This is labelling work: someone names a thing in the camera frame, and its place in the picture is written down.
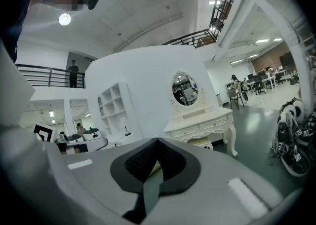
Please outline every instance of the desk drawer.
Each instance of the desk drawer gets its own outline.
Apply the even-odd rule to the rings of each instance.
[[[201,132],[204,131],[211,131],[211,132],[225,132],[228,129],[228,123],[227,123],[227,118],[218,118],[215,120],[207,121],[204,123],[199,124],[199,128]]]
[[[171,132],[171,137],[173,139],[182,139],[186,136],[194,135],[195,133],[199,133],[198,125],[190,126],[188,128],[179,129]]]

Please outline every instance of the brick wall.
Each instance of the brick wall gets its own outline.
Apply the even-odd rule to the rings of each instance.
[[[280,43],[277,47],[274,47],[265,54],[251,61],[255,72],[258,73],[258,71],[266,69],[266,67],[269,66],[275,70],[282,65],[279,57],[288,52],[290,52],[290,50],[287,47],[287,44],[285,42]]]

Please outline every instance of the oval mirror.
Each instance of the oval mirror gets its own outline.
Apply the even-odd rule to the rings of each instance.
[[[178,76],[172,84],[172,94],[184,106],[192,105],[198,98],[196,82],[187,75]]]

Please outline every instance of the metal railing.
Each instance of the metal railing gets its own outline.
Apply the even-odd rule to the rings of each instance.
[[[215,43],[227,20],[233,2],[234,0],[215,0],[208,29],[170,40],[163,45],[193,45],[195,48],[199,48]]]
[[[215,41],[215,36],[210,30],[201,30],[173,39],[163,45],[193,45],[195,48],[199,48],[201,46],[214,43]]]
[[[70,87],[72,84],[76,88],[85,88],[84,73],[76,73],[76,82],[74,79],[70,82],[72,71],[36,65],[16,64],[16,67],[32,86]]]

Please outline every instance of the ceiling light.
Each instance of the ceiling light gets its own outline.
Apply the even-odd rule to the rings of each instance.
[[[215,1],[210,1],[208,4],[209,4],[209,5],[214,5],[214,4],[215,4]]]
[[[270,39],[257,40],[256,43],[259,43],[259,42],[268,42],[268,41],[270,41]]]
[[[231,64],[238,63],[238,62],[241,62],[241,61],[242,61],[242,59],[234,61],[234,62],[231,62]]]
[[[59,16],[59,23],[63,26],[68,25],[71,21],[71,17],[69,14],[62,14]]]

